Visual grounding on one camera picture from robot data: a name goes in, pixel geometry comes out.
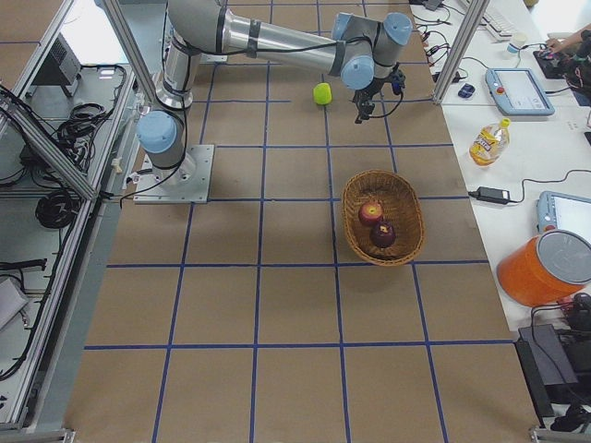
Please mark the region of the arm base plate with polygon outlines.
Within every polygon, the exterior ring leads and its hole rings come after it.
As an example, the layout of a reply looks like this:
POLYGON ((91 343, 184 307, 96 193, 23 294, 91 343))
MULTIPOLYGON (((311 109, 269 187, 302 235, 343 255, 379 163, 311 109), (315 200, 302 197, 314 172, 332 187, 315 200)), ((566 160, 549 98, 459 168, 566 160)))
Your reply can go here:
POLYGON ((209 199, 214 146, 190 145, 184 162, 175 174, 167 177, 163 171, 153 169, 151 160, 144 155, 142 167, 151 169, 137 180, 133 201, 137 204, 206 204, 209 199))

